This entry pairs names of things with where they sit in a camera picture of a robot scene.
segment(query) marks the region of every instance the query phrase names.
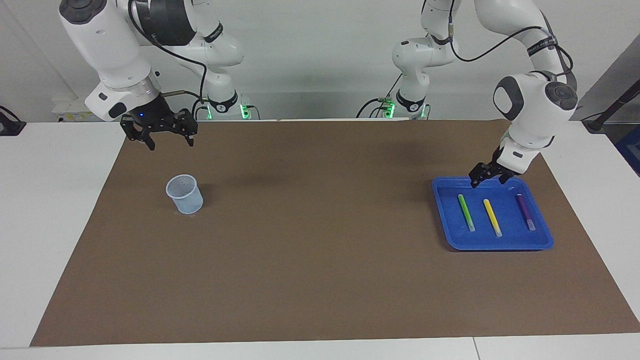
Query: purple marker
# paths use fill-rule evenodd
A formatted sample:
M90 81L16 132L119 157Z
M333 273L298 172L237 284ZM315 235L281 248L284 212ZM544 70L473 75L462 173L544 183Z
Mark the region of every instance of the purple marker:
M522 210L522 214L527 221L527 225L529 226L530 231L535 231L536 226L533 224L533 218L531 218L531 214L529 213L529 208L527 208L527 203L524 201L524 196L521 193L516 196L518 198L518 203L520 204L520 209Z

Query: cup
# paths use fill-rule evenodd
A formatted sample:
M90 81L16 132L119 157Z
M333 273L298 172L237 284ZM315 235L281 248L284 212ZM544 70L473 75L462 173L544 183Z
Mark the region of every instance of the cup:
M166 184L166 194L185 215L195 214L202 208L204 200L198 181L191 175L178 175Z

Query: white table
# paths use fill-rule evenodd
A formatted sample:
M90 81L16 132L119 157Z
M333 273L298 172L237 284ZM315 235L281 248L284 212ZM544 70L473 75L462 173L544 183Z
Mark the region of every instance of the white table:
M108 123L0 138L0 359L639 359L640 334L28 348L123 140ZM575 122L543 154L638 316L640 178Z

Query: blue object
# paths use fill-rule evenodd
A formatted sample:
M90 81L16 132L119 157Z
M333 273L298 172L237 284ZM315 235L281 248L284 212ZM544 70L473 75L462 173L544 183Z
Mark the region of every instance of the blue object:
M616 148L636 173L640 174L640 126L620 140Z
M554 246L554 239L545 219L527 184L512 178L506 184L490 179L477 189L471 187L468 177L439 177L433 181L442 226L449 244L464 251L527 251L548 250ZM476 231L470 232L467 221L458 202L458 195L464 195ZM530 231L516 196L522 194L536 226ZM493 206L503 237L498 238L493 230L483 201L489 199Z

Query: green marker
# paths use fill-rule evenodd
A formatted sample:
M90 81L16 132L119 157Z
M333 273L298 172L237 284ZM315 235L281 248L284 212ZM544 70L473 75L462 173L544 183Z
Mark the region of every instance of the green marker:
M472 233L476 231L476 226L474 225L474 221L471 220L471 213L469 213L469 208L467 207L467 202L465 201L465 197L462 194L458 195L458 200L460 200L460 206L462 207L462 212L465 214L465 219L467 219L467 225L469 225L469 231Z

